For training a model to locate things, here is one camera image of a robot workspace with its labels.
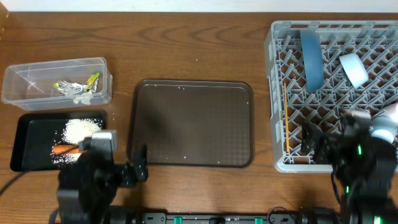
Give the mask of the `light blue cup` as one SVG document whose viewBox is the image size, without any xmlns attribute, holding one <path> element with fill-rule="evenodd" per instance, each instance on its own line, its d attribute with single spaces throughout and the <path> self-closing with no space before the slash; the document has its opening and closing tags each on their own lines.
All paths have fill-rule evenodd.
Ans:
<svg viewBox="0 0 398 224">
<path fill-rule="evenodd" d="M 383 139 L 389 143 L 394 142 L 397 134 L 397 122 L 387 116 L 379 116 L 373 119 L 373 127 L 370 135 L 374 138 Z"/>
</svg>

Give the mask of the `pink white cup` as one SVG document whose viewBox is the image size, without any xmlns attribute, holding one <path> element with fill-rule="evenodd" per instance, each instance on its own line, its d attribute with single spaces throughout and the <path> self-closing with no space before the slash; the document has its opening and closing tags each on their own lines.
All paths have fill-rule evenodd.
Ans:
<svg viewBox="0 0 398 224">
<path fill-rule="evenodd" d="M 398 122 L 398 103 L 384 107 L 383 111 L 384 115 L 393 120 L 393 122 Z"/>
</svg>

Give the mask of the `orange carrot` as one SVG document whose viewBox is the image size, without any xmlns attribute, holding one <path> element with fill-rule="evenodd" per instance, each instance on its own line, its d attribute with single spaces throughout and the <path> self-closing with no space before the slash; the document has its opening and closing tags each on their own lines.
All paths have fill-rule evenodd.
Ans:
<svg viewBox="0 0 398 224">
<path fill-rule="evenodd" d="M 79 154 L 85 152 L 74 145 L 56 145 L 52 148 L 54 154 Z"/>
</svg>

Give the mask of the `light blue bowl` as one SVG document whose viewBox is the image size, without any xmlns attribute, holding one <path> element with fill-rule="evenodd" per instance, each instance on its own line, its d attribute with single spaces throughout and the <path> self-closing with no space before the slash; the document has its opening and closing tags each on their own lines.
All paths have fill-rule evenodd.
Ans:
<svg viewBox="0 0 398 224">
<path fill-rule="evenodd" d="M 369 80 L 369 75 L 359 58 L 355 53 L 339 56 L 340 63 L 351 84 L 358 89 Z"/>
</svg>

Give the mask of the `white tissue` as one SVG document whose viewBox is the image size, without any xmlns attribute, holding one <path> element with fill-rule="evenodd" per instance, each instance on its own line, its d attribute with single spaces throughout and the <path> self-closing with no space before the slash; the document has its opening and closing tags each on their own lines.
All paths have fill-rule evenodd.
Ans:
<svg viewBox="0 0 398 224">
<path fill-rule="evenodd" d="M 83 105 L 91 105 L 91 99 L 93 97 L 93 94 L 91 92 L 87 93 L 82 93 L 80 95 L 76 95 L 75 98 L 73 99 L 74 104 L 83 104 Z"/>
</svg>

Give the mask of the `blue plate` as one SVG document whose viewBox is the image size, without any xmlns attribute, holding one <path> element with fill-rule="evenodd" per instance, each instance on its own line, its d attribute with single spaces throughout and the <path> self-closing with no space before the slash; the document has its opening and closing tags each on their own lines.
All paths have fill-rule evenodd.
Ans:
<svg viewBox="0 0 398 224">
<path fill-rule="evenodd" d="M 305 78 L 309 92 L 316 92 L 324 82 L 320 39 L 312 30 L 300 30 Z"/>
</svg>

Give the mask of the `green yellow snack wrapper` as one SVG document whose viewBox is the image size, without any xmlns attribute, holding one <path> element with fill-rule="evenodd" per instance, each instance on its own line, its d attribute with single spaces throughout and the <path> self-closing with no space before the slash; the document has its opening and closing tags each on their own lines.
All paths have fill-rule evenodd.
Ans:
<svg viewBox="0 0 398 224">
<path fill-rule="evenodd" d="M 83 84 L 83 91 L 88 92 L 92 90 L 96 85 L 99 76 L 100 76 L 99 73 L 90 75 L 89 79 Z"/>
</svg>

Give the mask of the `silver foil wrapper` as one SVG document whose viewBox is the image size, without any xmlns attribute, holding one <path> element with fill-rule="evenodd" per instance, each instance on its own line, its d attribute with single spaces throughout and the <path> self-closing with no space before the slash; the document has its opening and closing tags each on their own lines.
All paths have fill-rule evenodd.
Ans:
<svg viewBox="0 0 398 224">
<path fill-rule="evenodd" d="M 65 96 L 77 95 L 83 93 L 83 85 L 79 83 L 70 83 L 66 81 L 58 81 L 53 87 Z"/>
</svg>

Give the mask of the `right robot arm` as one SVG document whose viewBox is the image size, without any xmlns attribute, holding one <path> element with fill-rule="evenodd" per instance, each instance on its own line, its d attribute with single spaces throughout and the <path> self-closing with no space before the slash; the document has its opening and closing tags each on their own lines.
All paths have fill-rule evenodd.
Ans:
<svg viewBox="0 0 398 224">
<path fill-rule="evenodd" d="M 300 223 L 397 223 L 397 205 L 389 197 L 397 167 L 393 144 L 357 124 L 328 134 L 306 123 L 302 136 L 302 147 L 314 151 L 316 162 L 331 164 L 331 181 L 339 181 L 344 192 L 334 191 L 339 213 L 316 208 L 301 213 Z"/>
</svg>

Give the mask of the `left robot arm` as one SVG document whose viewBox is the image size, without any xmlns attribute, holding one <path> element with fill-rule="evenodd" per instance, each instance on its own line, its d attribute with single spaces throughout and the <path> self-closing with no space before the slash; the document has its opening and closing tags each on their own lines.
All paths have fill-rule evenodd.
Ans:
<svg viewBox="0 0 398 224">
<path fill-rule="evenodd" d="M 90 146 L 77 162 L 64 167 L 59 175 L 57 217 L 61 223 L 141 223 L 141 216 L 123 206 L 112 206 L 119 188 L 133 188 L 146 182 L 147 146 L 136 151 L 132 163 L 116 164 L 110 149 Z"/>
</svg>

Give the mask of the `grey dishwasher rack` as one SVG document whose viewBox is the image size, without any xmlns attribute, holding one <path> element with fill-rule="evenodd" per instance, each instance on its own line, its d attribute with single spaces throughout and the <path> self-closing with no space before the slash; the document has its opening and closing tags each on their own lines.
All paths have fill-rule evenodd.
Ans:
<svg viewBox="0 0 398 224">
<path fill-rule="evenodd" d="M 309 92 L 305 78 L 300 30 L 320 39 L 324 82 Z M 313 152 L 301 152 L 302 125 L 310 121 L 322 131 L 338 134 L 344 110 L 383 116 L 397 102 L 396 21 L 275 21 L 264 41 L 266 75 L 271 92 L 271 138 L 274 167 L 282 173 L 329 173 L 316 164 Z M 339 56 L 355 53 L 369 80 L 355 89 Z M 287 85 L 290 154 L 286 152 L 284 83 Z"/>
</svg>

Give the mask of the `dark brown serving tray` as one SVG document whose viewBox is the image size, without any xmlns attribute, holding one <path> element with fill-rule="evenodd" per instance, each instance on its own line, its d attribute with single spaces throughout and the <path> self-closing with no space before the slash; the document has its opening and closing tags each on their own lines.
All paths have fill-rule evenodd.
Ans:
<svg viewBox="0 0 398 224">
<path fill-rule="evenodd" d="M 244 82 L 143 80 L 127 156 L 158 166 L 245 168 L 254 159 L 254 93 Z"/>
</svg>

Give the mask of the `pile of white rice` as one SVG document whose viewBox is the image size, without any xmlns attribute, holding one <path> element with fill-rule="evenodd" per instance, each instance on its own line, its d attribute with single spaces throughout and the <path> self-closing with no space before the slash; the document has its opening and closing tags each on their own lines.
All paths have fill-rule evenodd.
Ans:
<svg viewBox="0 0 398 224">
<path fill-rule="evenodd" d="M 64 166 L 78 160 L 79 154 L 54 154 L 52 148 L 56 145 L 74 145 L 82 141 L 85 137 L 91 136 L 94 132 L 100 131 L 103 127 L 102 120 L 99 118 L 69 119 L 60 131 L 54 131 L 55 137 L 51 147 L 50 158 L 52 164 Z"/>
</svg>

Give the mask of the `clear plastic bin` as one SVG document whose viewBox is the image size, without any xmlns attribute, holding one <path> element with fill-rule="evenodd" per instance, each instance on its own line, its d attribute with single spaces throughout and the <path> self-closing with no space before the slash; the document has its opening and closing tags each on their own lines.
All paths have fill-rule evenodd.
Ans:
<svg viewBox="0 0 398 224">
<path fill-rule="evenodd" d="M 91 105 L 74 104 L 76 95 L 65 96 L 53 87 L 58 81 L 83 85 L 96 73 L 96 85 L 87 91 L 93 94 Z M 112 82 L 102 57 L 11 65 L 5 70 L 1 100 L 26 111 L 105 105 L 112 99 Z"/>
</svg>

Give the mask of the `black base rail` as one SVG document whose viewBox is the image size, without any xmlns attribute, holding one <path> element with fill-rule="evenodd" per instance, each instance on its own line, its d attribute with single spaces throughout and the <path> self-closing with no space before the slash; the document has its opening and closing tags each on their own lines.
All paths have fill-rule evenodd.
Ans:
<svg viewBox="0 0 398 224">
<path fill-rule="evenodd" d="M 342 224 L 343 219 L 328 208 L 290 211 L 274 207 L 266 214 L 137 213 L 110 215 L 108 223 L 126 224 Z"/>
</svg>

